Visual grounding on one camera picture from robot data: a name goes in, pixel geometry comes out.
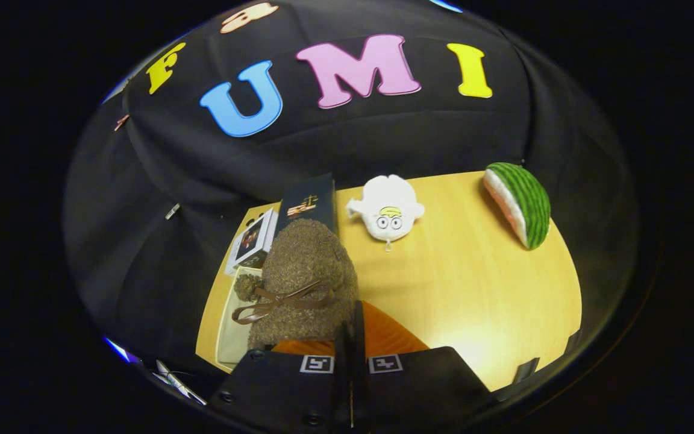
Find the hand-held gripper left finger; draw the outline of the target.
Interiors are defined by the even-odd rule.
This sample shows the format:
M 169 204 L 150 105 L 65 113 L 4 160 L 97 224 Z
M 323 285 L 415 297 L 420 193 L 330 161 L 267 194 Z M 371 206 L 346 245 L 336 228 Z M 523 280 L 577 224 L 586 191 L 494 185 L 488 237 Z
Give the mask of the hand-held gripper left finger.
M 344 433 L 352 428 L 350 346 L 339 330 L 334 356 L 252 349 L 209 398 L 223 423 L 250 433 Z

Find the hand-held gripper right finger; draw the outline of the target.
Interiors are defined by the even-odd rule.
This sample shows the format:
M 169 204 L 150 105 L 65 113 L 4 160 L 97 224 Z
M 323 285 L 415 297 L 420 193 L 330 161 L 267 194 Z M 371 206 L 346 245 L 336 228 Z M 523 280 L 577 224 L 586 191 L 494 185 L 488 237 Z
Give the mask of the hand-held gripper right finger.
M 450 346 L 429 348 L 364 300 L 355 305 L 355 423 L 367 433 L 461 433 L 496 404 Z

